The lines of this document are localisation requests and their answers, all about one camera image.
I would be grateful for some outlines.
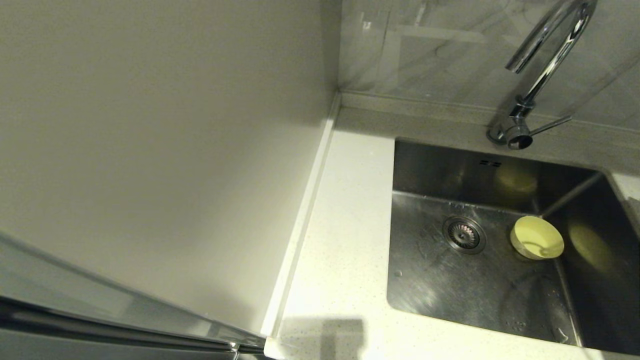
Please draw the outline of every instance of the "sink drain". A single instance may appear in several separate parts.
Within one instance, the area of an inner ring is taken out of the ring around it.
[[[481,252],[486,243],[480,225],[469,218],[448,218],[442,226],[442,232],[451,247],[466,254]]]

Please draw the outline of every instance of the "chrome faucet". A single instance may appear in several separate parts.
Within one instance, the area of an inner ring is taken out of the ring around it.
[[[550,124],[542,126],[533,131],[529,130],[525,121],[527,115],[536,106],[535,98],[540,90],[547,84],[551,75],[557,70],[564,58],[569,54],[580,35],[591,20],[596,9],[598,0],[560,0],[551,10],[540,20],[529,36],[513,55],[506,68],[519,74],[527,66],[529,60],[536,54],[538,49],[549,38],[551,33],[570,14],[575,14],[573,26],[569,30],[564,42],[560,45],[555,55],[551,58],[545,69],[542,71],[533,86],[526,95],[516,96],[516,105],[511,110],[509,117],[499,120],[489,131],[487,137],[499,145],[507,145],[510,149],[524,149],[533,142],[532,136],[548,130],[552,127],[564,124],[572,119],[571,116],[563,117]]]

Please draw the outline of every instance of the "stainless steel sink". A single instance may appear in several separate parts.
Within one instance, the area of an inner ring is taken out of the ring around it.
[[[565,241],[509,242],[543,216]],[[402,311],[640,355],[639,238],[595,170],[396,141],[387,299]]]

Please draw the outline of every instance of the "small bowl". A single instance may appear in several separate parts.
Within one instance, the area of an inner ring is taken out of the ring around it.
[[[564,251],[560,232],[538,217],[522,217],[511,230],[511,244],[523,256],[533,260],[557,258]]]

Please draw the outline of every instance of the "backsplash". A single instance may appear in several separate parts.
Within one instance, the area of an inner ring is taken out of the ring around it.
[[[340,88],[510,109],[566,34],[529,66],[504,68],[557,0],[343,0]],[[640,1],[600,0],[534,113],[640,131]]]

